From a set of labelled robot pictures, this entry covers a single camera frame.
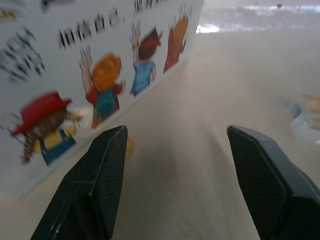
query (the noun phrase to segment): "tiled floor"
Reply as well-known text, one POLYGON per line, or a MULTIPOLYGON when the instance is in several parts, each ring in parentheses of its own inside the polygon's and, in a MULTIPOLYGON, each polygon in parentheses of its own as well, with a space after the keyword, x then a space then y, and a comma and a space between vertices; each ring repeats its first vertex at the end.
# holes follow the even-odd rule
MULTIPOLYGON (((198 34, 190 60, 117 121, 128 126, 134 150, 113 239, 258 240, 228 124, 273 137, 320 186, 320 147, 297 142, 288 115, 301 94, 319 95, 319 36, 312 30, 198 34)), ((30 238, 73 164, 23 199, 1 204, 1 239, 30 238)))

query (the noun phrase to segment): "cartoon boy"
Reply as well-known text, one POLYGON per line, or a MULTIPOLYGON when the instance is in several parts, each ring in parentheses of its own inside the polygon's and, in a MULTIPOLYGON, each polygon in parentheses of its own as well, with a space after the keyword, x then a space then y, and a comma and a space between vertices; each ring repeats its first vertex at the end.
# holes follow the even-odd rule
POLYGON ((189 18, 183 13, 175 26, 169 26, 168 54, 164 65, 164 73, 179 62, 179 56, 185 50, 187 39, 184 40, 184 38, 188 24, 189 18))
POLYGON ((122 93, 126 84, 115 82, 120 74, 122 63, 120 57, 109 53, 96 64, 91 75, 92 59, 89 47, 86 51, 81 51, 81 58, 83 86, 86 99, 94 107, 92 128, 96 128, 120 107, 118 95, 122 93))
POLYGON ((82 116, 67 111, 71 99, 61 99, 53 91, 37 97, 21 110, 23 123, 11 132, 12 136, 25 137, 22 164, 30 162, 33 153, 41 153, 45 163, 50 165, 76 141, 72 137, 77 132, 72 125, 60 128, 64 121, 79 121, 82 116))
POLYGON ((160 39, 162 34, 163 32, 158 35, 156 28, 154 28, 139 45, 140 21, 136 27, 132 24, 131 43, 133 49, 133 67, 135 70, 131 89, 133 96, 138 95, 150 85, 151 81, 156 79, 156 65, 152 57, 156 53, 157 47, 161 45, 160 39))

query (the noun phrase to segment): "red hat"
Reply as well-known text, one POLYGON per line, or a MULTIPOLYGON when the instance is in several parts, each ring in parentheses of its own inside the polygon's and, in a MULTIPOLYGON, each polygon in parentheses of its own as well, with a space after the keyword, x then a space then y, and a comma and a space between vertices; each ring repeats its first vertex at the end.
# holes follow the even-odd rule
POLYGON ((18 126, 12 135, 24 134, 38 121, 49 116, 56 111, 65 108, 72 100, 70 98, 62 100, 57 91, 39 96, 31 103, 21 109, 23 124, 18 126))

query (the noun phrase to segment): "yellow shirt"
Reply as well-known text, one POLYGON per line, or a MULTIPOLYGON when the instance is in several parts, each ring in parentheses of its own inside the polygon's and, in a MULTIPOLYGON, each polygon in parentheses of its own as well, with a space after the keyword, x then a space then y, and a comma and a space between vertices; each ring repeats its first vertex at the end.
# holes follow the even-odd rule
MULTIPOLYGON (((77 132, 77 128, 75 126, 70 126, 67 128, 62 129, 67 137, 72 136, 77 132)), ((51 135, 47 136, 44 140, 44 145, 46 149, 50 150, 53 149, 55 146, 60 144, 63 139, 60 136, 59 131, 55 131, 51 135)), ((33 152, 34 153, 41 153, 41 147, 40 147, 40 142, 37 140, 34 145, 33 145, 33 152)))

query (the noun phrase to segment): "blue overalls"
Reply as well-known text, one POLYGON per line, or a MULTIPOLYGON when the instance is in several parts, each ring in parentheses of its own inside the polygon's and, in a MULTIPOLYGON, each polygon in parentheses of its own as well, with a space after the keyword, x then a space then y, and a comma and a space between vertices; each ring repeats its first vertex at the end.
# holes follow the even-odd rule
POLYGON ((98 92, 94 108, 93 119, 103 121, 116 109, 116 97, 113 88, 105 92, 98 92))
POLYGON ((72 136, 67 137, 63 130, 59 130, 59 134, 62 138, 62 142, 49 150, 47 150, 45 146, 45 141, 43 139, 39 139, 41 153, 47 166, 49 166, 54 160, 59 158, 65 151, 67 151, 76 143, 74 138, 72 136))

